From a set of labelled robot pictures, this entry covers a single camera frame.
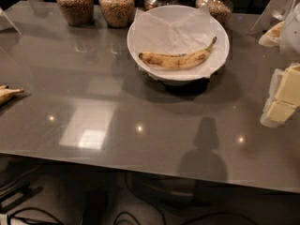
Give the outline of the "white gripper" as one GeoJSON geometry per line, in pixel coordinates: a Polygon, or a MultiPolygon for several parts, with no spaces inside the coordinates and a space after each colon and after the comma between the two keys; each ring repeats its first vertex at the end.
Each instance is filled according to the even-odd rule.
{"type": "MultiPolygon", "coordinates": [[[[285,22],[279,22],[262,35],[259,44],[264,47],[279,45],[287,59],[300,59],[300,3],[292,9],[285,22]]],[[[269,128],[284,125],[299,107],[300,64],[291,63],[285,70],[277,68],[270,82],[261,124],[269,128]]]]}

